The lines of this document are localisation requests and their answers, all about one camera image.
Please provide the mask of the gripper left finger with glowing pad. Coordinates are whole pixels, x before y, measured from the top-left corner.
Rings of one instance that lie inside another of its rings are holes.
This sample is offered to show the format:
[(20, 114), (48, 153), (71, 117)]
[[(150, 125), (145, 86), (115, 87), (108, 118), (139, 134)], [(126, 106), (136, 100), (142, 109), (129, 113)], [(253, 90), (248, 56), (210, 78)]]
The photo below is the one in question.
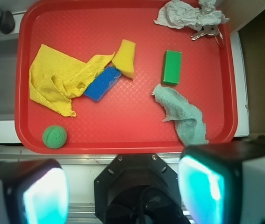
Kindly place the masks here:
[(0, 161), (0, 224), (64, 224), (69, 201), (57, 160)]

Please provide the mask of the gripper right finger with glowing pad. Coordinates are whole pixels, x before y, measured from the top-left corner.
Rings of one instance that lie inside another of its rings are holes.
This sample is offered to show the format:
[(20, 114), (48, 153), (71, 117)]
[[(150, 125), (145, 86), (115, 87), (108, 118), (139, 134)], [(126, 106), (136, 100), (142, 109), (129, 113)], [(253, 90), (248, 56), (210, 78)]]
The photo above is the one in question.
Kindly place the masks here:
[(265, 224), (265, 140), (185, 147), (178, 184), (197, 224)]

